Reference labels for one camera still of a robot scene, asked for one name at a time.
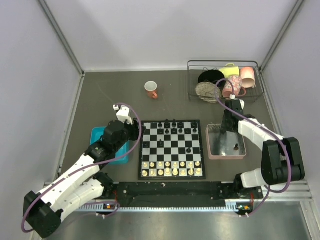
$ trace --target cable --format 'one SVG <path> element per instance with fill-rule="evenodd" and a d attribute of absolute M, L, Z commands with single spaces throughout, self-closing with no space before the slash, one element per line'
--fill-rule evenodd
<path fill-rule="evenodd" d="M 220 79 L 215 85 L 218 87 L 218 84 L 219 84 L 220 82 L 222 82 L 222 81 L 228 81 L 228 82 L 231 84 L 231 87 L 232 87 L 232 94 L 235 94 L 235 89 L 234 89 L 234 86 L 233 86 L 232 82 L 231 82 L 230 80 L 226 79 L 226 78 Z M 246 120 L 247 122 L 253 124 L 254 126 L 259 126 L 258 123 L 254 122 L 254 121 L 251 121 L 249 118 L 247 118 L 247 117 L 245 117 L 245 116 L 237 113 L 236 111 L 232 110 L 231 108 L 229 108 L 229 107 L 227 107 L 225 104 L 223 104 L 223 103 L 220 101 L 220 99 L 219 99 L 219 97 L 218 97 L 218 95 L 217 95 L 217 91 L 214 92 L 214 96 L 215 96 L 216 101 L 217 101 L 222 107 L 224 107 L 225 109 L 227 109 L 227 110 L 230 111 L 231 113 L 237 115 L 238 117 Z M 287 149 L 286 149 L 286 146 L 285 146 L 285 145 L 283 144 L 283 142 L 277 137 L 277 135 L 274 134 L 272 131 L 270 131 L 269 129 L 264 128 L 263 126 L 260 127 L 260 128 L 261 128 L 261 130 L 263 130 L 264 132 L 266 132 L 267 134 L 269 134 L 271 137 L 273 137 L 273 138 L 280 144 L 280 146 L 281 146 L 281 148 L 282 148 L 282 150 L 283 150 L 283 152 L 284 152 L 284 156 L 285 156 L 285 158 L 286 158 L 286 164 L 287 164 L 287 168 L 288 168 L 288 179 L 287 179 L 287 182 L 286 182 L 286 184 L 285 184 L 285 186 L 284 186 L 284 188 L 283 188 L 282 190 L 278 190 L 278 191 L 277 191 L 277 190 L 271 190 L 271 189 L 270 189 L 270 186 L 265 186 L 266 189 L 267 189 L 267 193 L 266 193 L 264 199 L 263 199 L 263 200 L 261 201 L 261 203 L 256 207 L 256 209 L 253 210 L 253 211 L 249 214 L 249 216 L 252 215 L 252 214 L 254 214 L 254 213 L 262 206 L 262 204 L 267 200 L 270 192 L 276 193 L 276 194 L 284 193 L 284 192 L 289 188 L 290 183 L 291 183 L 291 177 L 292 177 L 291 163 L 290 163 L 290 158 L 289 158 L 289 154 L 288 154 L 288 151 L 287 151 Z"/>
<path fill-rule="evenodd" d="M 122 159 L 123 157 L 129 155 L 139 144 L 140 142 L 140 139 L 141 139 L 141 136 L 142 136 L 142 123 L 141 123 L 141 120 L 138 116 L 138 114 L 136 113 L 136 111 L 130 106 L 130 105 L 127 105 L 125 103 L 117 103 L 115 105 L 124 105 L 126 106 L 127 108 L 131 109 L 131 111 L 134 113 L 135 117 L 137 118 L 138 120 L 138 124 L 139 124 L 139 136 L 138 136 L 138 139 L 137 141 L 135 142 L 134 146 L 128 151 L 126 152 L 125 154 L 121 155 L 121 156 L 118 156 L 118 157 L 115 157 L 113 159 L 110 159 L 110 160 L 106 160 L 106 161 L 102 161 L 102 162 L 97 162 L 97 163 L 93 163 L 93 164 L 90 164 L 90 165 L 87 165 L 87 166 L 84 166 L 84 167 L 81 167 L 77 170 L 75 170 L 74 172 L 70 173 L 69 174 L 69 177 L 73 176 L 74 174 L 84 170 L 84 169 L 87 169 L 87 168 L 91 168 L 93 166 L 97 166 L 97 165 L 102 165 L 102 164 L 108 164 L 108 163 L 111 163 L 111 162 L 114 162 L 114 161 L 117 161 L 118 159 Z M 47 190 L 45 190 L 42 194 L 40 194 L 31 204 L 30 206 L 27 208 L 27 210 L 25 211 L 24 215 L 23 215 L 23 218 L 22 218 L 22 222 L 21 222 L 21 230 L 22 232 L 24 233 L 30 233 L 33 231 L 33 229 L 29 229 L 29 230 L 26 230 L 25 229 L 25 223 L 26 223 L 26 220 L 27 220 L 27 216 L 29 215 L 31 209 L 36 205 L 36 203 L 44 196 L 46 195 L 48 192 L 50 192 L 52 189 L 54 189 L 56 186 L 58 186 L 60 183 L 62 183 L 64 180 L 66 180 L 65 178 L 62 178 L 60 179 L 56 184 L 52 184 L 51 187 L 49 187 Z"/>

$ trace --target dish rack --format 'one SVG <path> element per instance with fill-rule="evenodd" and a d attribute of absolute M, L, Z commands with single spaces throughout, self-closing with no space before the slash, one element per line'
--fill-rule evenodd
<path fill-rule="evenodd" d="M 246 95 L 237 97 L 243 99 L 246 103 L 254 103 L 264 93 L 264 87 L 261 83 L 261 73 L 258 63 L 255 61 L 235 61 L 235 60 L 190 60 L 187 64 L 188 67 L 188 96 L 189 100 L 201 100 L 204 99 L 213 100 L 212 96 L 199 96 L 196 94 L 196 86 L 198 84 L 199 76 L 204 72 L 212 69 L 221 69 L 227 64 L 233 63 L 240 69 L 244 67 L 252 67 L 255 74 L 255 87 L 247 88 Z M 221 97 L 221 100 L 225 101 L 228 98 Z"/>

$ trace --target plate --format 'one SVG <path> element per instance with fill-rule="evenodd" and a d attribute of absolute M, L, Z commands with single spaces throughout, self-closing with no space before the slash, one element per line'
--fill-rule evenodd
<path fill-rule="evenodd" d="M 207 103 L 215 104 L 217 102 L 215 94 L 221 98 L 222 93 L 220 89 L 211 82 L 200 82 L 195 87 L 195 93 L 199 98 Z"/>

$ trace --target mug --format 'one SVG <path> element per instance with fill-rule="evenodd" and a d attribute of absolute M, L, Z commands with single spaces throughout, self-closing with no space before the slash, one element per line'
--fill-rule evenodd
<path fill-rule="evenodd" d="M 241 68 L 240 77 L 242 78 L 242 87 L 248 89 L 256 84 L 255 71 L 253 67 L 246 66 Z"/>
<path fill-rule="evenodd" d="M 152 99 L 158 98 L 157 88 L 158 88 L 158 85 L 154 81 L 148 81 L 144 85 L 144 89 L 146 90 L 146 94 L 149 96 L 149 98 L 152 98 Z"/>
<path fill-rule="evenodd" d="M 233 88 L 234 88 L 234 95 L 236 97 L 243 97 L 246 95 L 247 91 L 246 89 L 242 86 L 242 78 L 240 76 L 232 75 L 228 77 L 228 80 L 232 82 Z M 232 87 L 230 82 L 226 81 L 226 84 L 222 90 L 222 96 L 224 98 L 230 98 L 230 95 L 232 94 Z"/>
<path fill-rule="evenodd" d="M 240 69 L 234 63 L 228 63 L 225 67 L 219 69 L 223 73 L 224 77 L 227 79 L 232 75 L 239 76 Z"/>

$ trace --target blue box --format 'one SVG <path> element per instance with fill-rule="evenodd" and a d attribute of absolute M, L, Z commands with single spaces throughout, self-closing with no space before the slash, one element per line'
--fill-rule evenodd
<path fill-rule="evenodd" d="M 104 134 L 104 130 L 105 130 L 105 126 L 101 126 L 101 127 L 95 127 L 94 129 L 92 129 L 91 132 L 91 140 L 90 140 L 90 145 L 95 143 L 96 141 L 98 141 L 100 139 L 100 137 Z M 122 148 L 119 149 L 119 151 L 116 152 L 115 157 L 119 157 L 125 153 L 127 153 L 129 151 L 129 143 L 126 142 Z M 115 165 L 115 164 L 126 164 L 129 161 L 129 155 L 120 158 L 116 161 L 110 162 L 110 165 Z"/>

